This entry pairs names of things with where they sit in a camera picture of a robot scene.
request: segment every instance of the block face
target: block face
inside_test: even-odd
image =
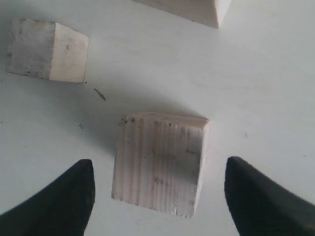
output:
[[[50,80],[82,83],[88,47],[87,36],[56,23]]]
[[[191,218],[208,121],[146,115],[126,116],[120,124],[112,197]]]
[[[6,71],[42,79],[82,83],[89,38],[50,21],[13,20]]]
[[[11,25],[7,72],[48,79],[53,56],[55,23],[16,19]]]
[[[201,24],[219,28],[231,0],[134,0]]]

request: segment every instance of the wooden block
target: wooden block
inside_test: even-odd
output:
[[[202,184],[209,121],[154,112],[123,117],[112,198],[193,217]]]
[[[16,19],[11,25],[7,72],[84,82],[89,38],[51,21]]]
[[[134,0],[157,9],[219,28],[232,0]]]

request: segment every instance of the white table surface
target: white table surface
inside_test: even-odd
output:
[[[223,192],[232,155],[315,203],[314,9],[314,0],[234,0],[217,30],[131,0],[0,1],[0,213],[82,158],[96,183],[86,236],[238,235]],[[87,84],[7,74],[15,17],[87,34]],[[212,120],[192,220],[111,199],[119,119],[144,110]]]

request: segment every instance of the white wooden block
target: white wooden block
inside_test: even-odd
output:
[[[11,25],[7,72],[84,82],[89,38],[51,21],[16,19]]]
[[[209,121],[141,112],[123,117],[112,198],[193,217],[207,155]]]
[[[232,0],[134,0],[157,9],[219,28]]]

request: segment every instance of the white tabletop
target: white tabletop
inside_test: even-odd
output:
[[[131,0],[1,1],[0,213],[83,158],[96,183],[86,236],[238,235],[223,192],[232,155],[315,203],[314,9],[314,0],[234,0],[218,30]],[[7,74],[15,17],[88,35],[87,83]],[[145,110],[212,121],[192,220],[111,199],[118,122]]]

